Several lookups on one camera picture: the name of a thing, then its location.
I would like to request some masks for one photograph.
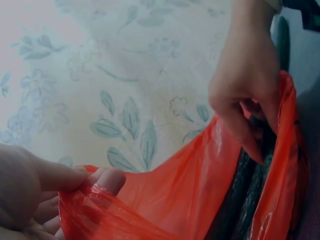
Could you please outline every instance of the hand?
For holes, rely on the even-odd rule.
[[[264,1],[235,1],[231,27],[208,90],[212,108],[258,163],[263,160],[256,138],[262,133],[244,117],[243,109],[265,117],[277,133],[280,67],[270,37],[273,14]]]
[[[38,158],[26,149],[0,144],[0,239],[64,239],[57,191],[74,191],[85,181],[117,195],[126,181],[117,168],[88,174]]]

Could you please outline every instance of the floral tablecloth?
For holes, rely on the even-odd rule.
[[[0,141],[67,165],[157,167],[199,134],[229,0],[0,3]]]

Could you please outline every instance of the wrist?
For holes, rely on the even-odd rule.
[[[265,0],[233,0],[231,28],[270,33],[276,11]]]

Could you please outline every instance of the wrinkled plastic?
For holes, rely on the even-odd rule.
[[[253,217],[251,240],[285,240],[297,227],[308,181],[291,77],[279,75],[278,138]],[[60,192],[66,240],[203,240],[233,180],[240,144],[215,116],[155,170],[126,172],[118,196],[98,185]],[[95,172],[94,166],[86,166]]]

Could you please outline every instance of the sleeve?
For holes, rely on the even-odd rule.
[[[281,12],[281,0],[265,0],[277,13]]]

